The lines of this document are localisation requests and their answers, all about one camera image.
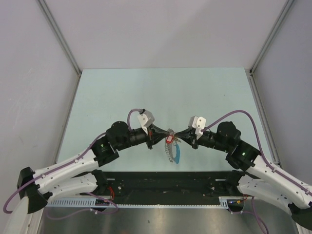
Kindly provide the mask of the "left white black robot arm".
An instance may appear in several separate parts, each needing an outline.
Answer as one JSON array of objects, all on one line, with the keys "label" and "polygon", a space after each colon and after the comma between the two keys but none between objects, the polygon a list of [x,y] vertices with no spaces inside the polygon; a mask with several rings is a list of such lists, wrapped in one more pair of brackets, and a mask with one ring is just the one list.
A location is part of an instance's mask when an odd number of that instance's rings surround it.
[{"label": "left white black robot arm", "polygon": [[95,170],[119,157],[118,152],[146,143],[149,149],[169,136],[169,132],[151,124],[146,129],[129,129],[127,123],[117,121],[105,133],[99,135],[85,151],[61,163],[32,170],[22,169],[17,183],[20,198],[28,198],[29,214],[44,208],[58,182]]}]

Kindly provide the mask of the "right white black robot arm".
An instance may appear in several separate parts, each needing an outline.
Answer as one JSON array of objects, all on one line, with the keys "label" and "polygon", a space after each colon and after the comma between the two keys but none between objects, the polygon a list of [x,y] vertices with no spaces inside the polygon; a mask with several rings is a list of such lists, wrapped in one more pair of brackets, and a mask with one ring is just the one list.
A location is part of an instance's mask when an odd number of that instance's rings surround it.
[{"label": "right white black robot arm", "polygon": [[226,181],[229,195],[239,192],[260,198],[288,213],[305,229],[312,228],[312,187],[267,160],[254,146],[241,140],[241,132],[232,122],[218,125],[217,131],[199,127],[176,133],[176,137],[191,145],[226,152],[226,161],[243,174]]}]

